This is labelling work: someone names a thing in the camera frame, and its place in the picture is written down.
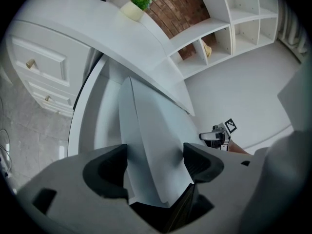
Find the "white countertop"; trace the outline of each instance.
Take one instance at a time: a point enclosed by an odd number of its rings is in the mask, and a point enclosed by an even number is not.
[[[28,0],[15,20],[53,29],[103,52],[194,115],[180,71],[162,67],[167,56],[161,43],[115,5],[99,0]],[[175,79],[168,79],[173,73]]]

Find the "red brick wall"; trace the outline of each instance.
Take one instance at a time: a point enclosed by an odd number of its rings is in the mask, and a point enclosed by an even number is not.
[[[202,0],[157,0],[146,13],[171,39],[183,30],[209,18]],[[195,53],[193,45],[179,51],[183,59]]]

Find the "brass knob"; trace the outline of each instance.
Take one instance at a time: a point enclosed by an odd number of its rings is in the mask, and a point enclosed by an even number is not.
[[[26,66],[27,68],[31,68],[35,63],[34,59],[30,59],[28,62],[26,62]]]

